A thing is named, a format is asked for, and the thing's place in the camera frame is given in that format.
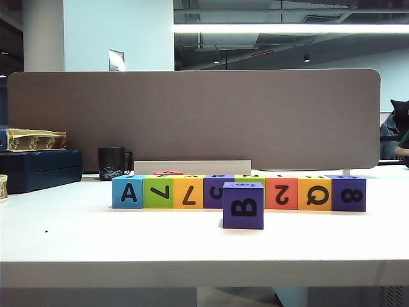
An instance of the white wall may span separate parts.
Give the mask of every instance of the white wall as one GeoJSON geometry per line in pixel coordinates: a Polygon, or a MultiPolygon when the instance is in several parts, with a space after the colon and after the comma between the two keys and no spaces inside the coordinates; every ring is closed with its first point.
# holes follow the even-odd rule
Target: white wall
{"type": "Polygon", "coordinates": [[[63,0],[65,70],[108,70],[108,50],[127,70],[174,70],[173,2],[63,0]]]}
{"type": "Polygon", "coordinates": [[[381,111],[393,110],[390,99],[409,100],[409,49],[342,59],[300,68],[373,68],[381,75],[381,111]]]}
{"type": "Polygon", "coordinates": [[[63,0],[24,0],[24,70],[64,70],[63,0]]]}

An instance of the toy block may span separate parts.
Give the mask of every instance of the toy block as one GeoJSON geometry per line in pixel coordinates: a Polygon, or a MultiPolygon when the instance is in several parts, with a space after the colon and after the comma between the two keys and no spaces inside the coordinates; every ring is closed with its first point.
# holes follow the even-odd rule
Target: toy block
{"type": "Polygon", "coordinates": [[[328,176],[332,179],[333,211],[366,211],[366,179],[358,176],[328,176]]]}
{"type": "Polygon", "coordinates": [[[224,183],[223,228],[264,228],[264,187],[260,182],[224,183]]]}
{"type": "Polygon", "coordinates": [[[223,185],[234,182],[234,175],[207,175],[203,179],[203,208],[223,209],[223,185]]]}
{"type": "Polygon", "coordinates": [[[112,207],[141,209],[143,178],[146,175],[122,175],[112,178],[112,207]]]}
{"type": "Polygon", "coordinates": [[[143,178],[143,207],[173,208],[172,175],[148,175],[143,178]]]}
{"type": "MultiPolygon", "coordinates": [[[[235,175],[235,182],[261,182],[265,189],[266,177],[262,175],[235,175]]],[[[266,196],[264,195],[263,202],[265,204],[266,196]]]]}
{"type": "Polygon", "coordinates": [[[183,175],[182,171],[153,171],[154,175],[183,175]]]}
{"type": "Polygon", "coordinates": [[[332,210],[332,183],[326,176],[303,176],[298,178],[299,210],[332,210]]]}
{"type": "Polygon", "coordinates": [[[203,209],[205,175],[172,175],[173,208],[203,209]]]}
{"type": "Polygon", "coordinates": [[[298,179],[283,175],[266,178],[266,209],[298,209],[298,179]]]}

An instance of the green block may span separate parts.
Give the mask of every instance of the green block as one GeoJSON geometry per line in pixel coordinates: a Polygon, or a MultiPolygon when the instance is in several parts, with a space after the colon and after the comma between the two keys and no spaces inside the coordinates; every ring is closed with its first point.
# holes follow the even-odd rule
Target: green block
{"type": "Polygon", "coordinates": [[[261,175],[235,175],[235,181],[239,182],[261,182],[264,187],[264,207],[266,207],[266,177],[261,175]]]}
{"type": "Polygon", "coordinates": [[[171,175],[149,175],[143,178],[143,207],[173,208],[173,179],[171,175]]]}

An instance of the ceiling light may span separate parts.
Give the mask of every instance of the ceiling light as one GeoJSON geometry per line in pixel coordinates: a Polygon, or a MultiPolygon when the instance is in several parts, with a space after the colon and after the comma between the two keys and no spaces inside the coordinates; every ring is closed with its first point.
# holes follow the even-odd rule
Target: ceiling light
{"type": "Polygon", "coordinates": [[[409,33],[409,24],[174,24],[174,33],[409,33]]]}

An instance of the yellow block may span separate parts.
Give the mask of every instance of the yellow block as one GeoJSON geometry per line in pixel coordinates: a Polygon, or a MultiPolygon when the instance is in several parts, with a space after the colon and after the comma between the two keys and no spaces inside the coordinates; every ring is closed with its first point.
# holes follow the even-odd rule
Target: yellow block
{"type": "Polygon", "coordinates": [[[171,175],[174,209],[203,209],[203,178],[206,175],[171,175]]]}
{"type": "Polygon", "coordinates": [[[332,210],[332,179],[326,176],[298,178],[299,210],[332,210]]]}

